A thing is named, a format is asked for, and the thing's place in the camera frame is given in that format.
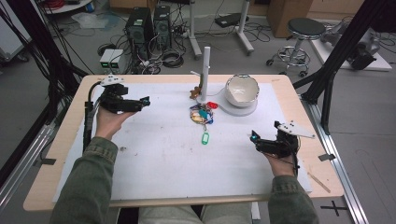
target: stool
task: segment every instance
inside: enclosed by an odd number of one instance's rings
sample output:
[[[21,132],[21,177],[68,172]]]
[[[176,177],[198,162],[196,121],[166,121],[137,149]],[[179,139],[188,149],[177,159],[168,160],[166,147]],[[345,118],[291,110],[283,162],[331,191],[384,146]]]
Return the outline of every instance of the stool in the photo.
[[[308,18],[295,18],[291,19],[288,23],[288,29],[292,33],[288,40],[292,37],[297,38],[297,43],[294,47],[287,46],[279,49],[272,59],[266,62],[267,66],[271,66],[274,63],[275,58],[279,58],[282,62],[286,63],[286,70],[290,66],[305,67],[304,71],[300,72],[300,77],[305,77],[308,74],[308,65],[311,62],[311,58],[308,53],[300,46],[303,40],[315,40],[319,39],[326,31],[324,25],[318,21],[314,21]]]

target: white post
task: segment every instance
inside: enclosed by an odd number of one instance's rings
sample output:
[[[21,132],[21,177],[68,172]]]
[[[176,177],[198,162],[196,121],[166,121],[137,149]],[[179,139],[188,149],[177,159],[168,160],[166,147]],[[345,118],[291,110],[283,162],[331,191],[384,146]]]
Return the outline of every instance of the white post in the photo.
[[[236,32],[239,35],[239,38],[242,40],[243,44],[245,45],[245,48],[247,49],[247,55],[250,55],[250,53],[254,51],[253,46],[251,46],[250,42],[248,42],[248,39],[244,34],[245,21],[248,14],[249,4],[250,4],[250,0],[244,0],[244,3],[242,5],[241,20],[239,21],[239,28],[238,31]]]
[[[194,50],[195,60],[198,60],[201,55],[201,49],[199,48],[197,39],[195,38],[195,0],[190,0],[190,30],[187,30],[187,34],[189,35],[189,40],[191,42],[192,49]]]
[[[202,88],[201,88],[201,103],[206,103],[207,79],[209,76],[209,60],[210,60],[210,47],[205,47],[204,51],[204,67],[202,69]]]

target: floor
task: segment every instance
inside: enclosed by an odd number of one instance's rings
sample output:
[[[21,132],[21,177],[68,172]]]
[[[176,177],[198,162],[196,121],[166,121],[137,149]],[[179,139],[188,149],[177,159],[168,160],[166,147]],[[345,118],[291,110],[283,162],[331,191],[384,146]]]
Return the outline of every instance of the floor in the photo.
[[[197,17],[196,31],[209,30],[214,19],[211,16]],[[65,38],[70,46],[87,64],[93,73],[101,74],[100,56],[97,54],[99,46],[116,41],[117,35],[122,35],[125,24],[120,17],[109,13],[101,14],[109,19],[105,29],[79,29],[67,13],[57,18],[66,31]],[[267,25],[265,18],[250,17],[248,26],[251,28],[257,22]],[[216,24],[211,32],[224,32]],[[247,33],[249,40],[256,37]],[[274,38],[268,29],[260,34],[259,39],[251,44],[255,51],[247,56],[244,47],[236,34],[212,36],[197,36],[200,48],[211,47],[209,74],[278,74],[283,70],[281,63],[266,66],[265,61],[272,57],[278,48],[293,45],[293,40]],[[186,53],[184,64],[180,68],[162,67],[160,74],[189,74],[190,71],[201,72],[202,60],[195,61],[191,45],[184,41]],[[304,42],[312,57],[310,74],[321,67],[321,63],[314,49],[308,42]],[[379,51],[380,55],[394,67],[396,47],[388,47]],[[85,65],[71,53],[73,63],[87,70]],[[28,63],[13,61],[0,68],[0,165],[3,165],[13,149],[18,145],[35,119],[38,117],[47,99],[48,82],[39,73],[35,62]],[[371,223],[396,223],[396,71],[353,71],[340,69],[336,75],[332,94],[332,108],[330,114],[330,131],[332,139],[346,167],[367,219]],[[300,80],[298,71],[291,70],[288,77],[292,82]],[[303,93],[308,86],[301,87],[298,93]],[[7,207],[0,214],[0,223],[47,223],[49,212],[26,212],[22,204],[29,191],[37,167],[33,166],[25,177],[17,192],[8,202]],[[353,223],[343,198],[315,199],[314,205],[318,211],[321,223]],[[261,224],[269,223],[266,203],[259,203],[262,220]],[[115,223],[117,210],[110,209],[108,223]]]

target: cardboard box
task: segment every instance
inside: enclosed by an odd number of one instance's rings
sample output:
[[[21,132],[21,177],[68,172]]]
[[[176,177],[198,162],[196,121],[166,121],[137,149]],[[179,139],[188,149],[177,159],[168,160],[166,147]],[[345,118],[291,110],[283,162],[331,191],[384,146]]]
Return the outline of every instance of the cardboard box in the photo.
[[[288,22],[293,18],[305,18],[313,0],[273,0],[267,11],[267,20],[274,37],[290,36]]]
[[[258,0],[250,1],[247,14],[255,15],[255,16],[265,16],[267,14],[269,4],[261,4],[257,2],[259,1]]]
[[[308,17],[330,20],[353,17],[363,2],[364,0],[314,0]]]
[[[110,7],[122,12],[131,12],[134,7],[149,7],[153,12],[156,5],[156,0],[110,0]]]

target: jacket sleeve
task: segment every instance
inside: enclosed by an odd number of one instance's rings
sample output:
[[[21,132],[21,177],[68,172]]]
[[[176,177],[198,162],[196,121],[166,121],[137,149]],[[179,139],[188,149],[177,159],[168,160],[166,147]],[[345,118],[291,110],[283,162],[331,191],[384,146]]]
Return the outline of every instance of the jacket sleeve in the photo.
[[[272,224],[319,223],[311,199],[294,176],[276,176],[268,202]]]
[[[105,223],[118,148],[94,137],[67,177],[49,223]]]

